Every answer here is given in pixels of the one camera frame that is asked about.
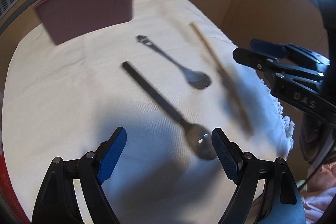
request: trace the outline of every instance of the maroon plastic container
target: maroon plastic container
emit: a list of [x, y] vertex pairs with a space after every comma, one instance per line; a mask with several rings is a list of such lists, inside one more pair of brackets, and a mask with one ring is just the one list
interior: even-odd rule
[[40, 0], [36, 13], [55, 44], [132, 19], [132, 0]]

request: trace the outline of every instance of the pink fabric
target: pink fabric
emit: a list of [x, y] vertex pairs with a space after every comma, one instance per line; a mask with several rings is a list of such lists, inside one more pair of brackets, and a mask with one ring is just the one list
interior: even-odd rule
[[[308, 176], [313, 172], [311, 167]], [[336, 162], [323, 165], [308, 182], [308, 192], [301, 193], [307, 224], [315, 223], [336, 194]]]

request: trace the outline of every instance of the spoon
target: spoon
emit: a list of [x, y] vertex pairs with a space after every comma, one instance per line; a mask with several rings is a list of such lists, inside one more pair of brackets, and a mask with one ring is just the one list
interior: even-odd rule
[[148, 37], [144, 35], [138, 35], [137, 40], [139, 43], [144, 44], [147, 47], [150, 47], [152, 50], [158, 52], [163, 57], [168, 59], [170, 62], [172, 62], [174, 65], [176, 65], [184, 74], [184, 77], [186, 78], [187, 82], [193, 86], [194, 88], [198, 90], [205, 89], [206, 87], [211, 85], [211, 80], [208, 75], [206, 75], [204, 72], [201, 71], [194, 71], [190, 70], [186, 67], [183, 67], [180, 63], [176, 62], [174, 59], [172, 59], [168, 54], [166, 54], [163, 50], [161, 50], [159, 47], [157, 47], [153, 42], [151, 42]]
[[217, 154], [211, 143], [211, 133], [203, 126], [187, 122], [128, 62], [122, 63], [128, 74], [151, 96], [157, 104], [179, 125], [191, 150], [202, 160], [214, 160]]

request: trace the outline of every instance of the red object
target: red object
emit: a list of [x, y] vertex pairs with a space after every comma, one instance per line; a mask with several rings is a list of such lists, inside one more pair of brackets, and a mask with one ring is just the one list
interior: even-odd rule
[[0, 193], [8, 206], [23, 224], [31, 224], [17, 200], [11, 180], [9, 179], [5, 157], [3, 154], [2, 142], [0, 142], [0, 178]]
[[132, 19], [132, 0], [41, 0], [36, 13], [55, 44]]

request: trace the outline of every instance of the chopstick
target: chopstick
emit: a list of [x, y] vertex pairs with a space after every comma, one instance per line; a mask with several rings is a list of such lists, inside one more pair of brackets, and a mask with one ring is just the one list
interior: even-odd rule
[[199, 36], [199, 38], [201, 39], [201, 41], [203, 42], [203, 44], [206, 46], [206, 48], [208, 49], [211, 57], [213, 58], [213, 60], [215, 61], [216, 65], [217, 65], [217, 69], [219, 71], [219, 73], [221, 74], [221, 76], [224, 79], [224, 82], [226, 83], [226, 87], [229, 90], [229, 92], [231, 93], [231, 95], [234, 97], [234, 99], [237, 102], [237, 106], [239, 109], [239, 112], [241, 114], [241, 117], [244, 120], [244, 128], [246, 131], [248, 131], [249, 133], [253, 133], [253, 129], [252, 129], [252, 125], [250, 122], [250, 118], [247, 114], [247, 111], [244, 107], [244, 104], [236, 90], [236, 85], [233, 81], [233, 79], [231, 78], [230, 74], [226, 71], [226, 69], [224, 68], [221, 60], [219, 59], [218, 55], [216, 54], [214, 48], [212, 47], [212, 45], [209, 43], [208, 39], [206, 38], [206, 36], [204, 35], [204, 33], [199, 29], [199, 27], [196, 25], [195, 22], [191, 22], [190, 23], [191, 28], [197, 33], [197, 35]]

